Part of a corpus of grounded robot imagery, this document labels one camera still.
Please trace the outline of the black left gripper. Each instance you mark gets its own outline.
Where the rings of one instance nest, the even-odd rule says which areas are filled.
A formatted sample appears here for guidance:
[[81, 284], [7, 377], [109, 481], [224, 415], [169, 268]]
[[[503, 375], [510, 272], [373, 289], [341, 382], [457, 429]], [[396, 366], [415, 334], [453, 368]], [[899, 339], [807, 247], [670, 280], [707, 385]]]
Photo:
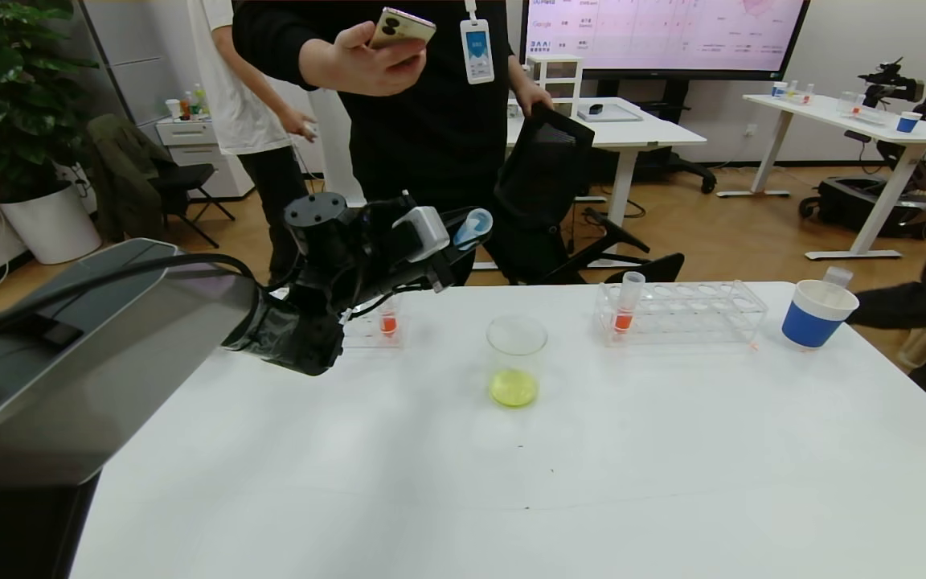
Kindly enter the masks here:
[[364, 303], [392, 294], [402, 285], [419, 283], [423, 290], [437, 292], [452, 285], [451, 265], [473, 259], [491, 237], [491, 231], [457, 232], [449, 239], [448, 231], [459, 230], [477, 209], [441, 211], [440, 219], [364, 219]]

